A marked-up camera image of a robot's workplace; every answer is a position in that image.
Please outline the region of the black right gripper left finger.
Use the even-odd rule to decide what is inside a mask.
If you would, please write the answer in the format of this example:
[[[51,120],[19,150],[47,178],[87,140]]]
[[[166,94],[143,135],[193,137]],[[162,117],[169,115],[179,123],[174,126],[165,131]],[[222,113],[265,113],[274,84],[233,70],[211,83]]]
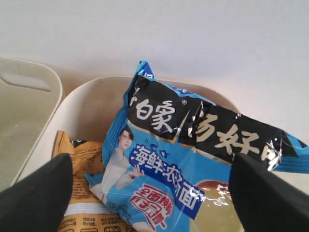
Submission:
[[[72,162],[62,153],[0,193],[2,232],[56,232],[72,194]]]

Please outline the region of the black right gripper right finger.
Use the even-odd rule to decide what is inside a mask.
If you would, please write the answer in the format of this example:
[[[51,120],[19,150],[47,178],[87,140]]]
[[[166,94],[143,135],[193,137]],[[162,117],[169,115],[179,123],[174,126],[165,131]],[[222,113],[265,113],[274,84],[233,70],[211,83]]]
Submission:
[[[247,155],[234,157],[229,191],[246,232],[309,230],[309,196]]]

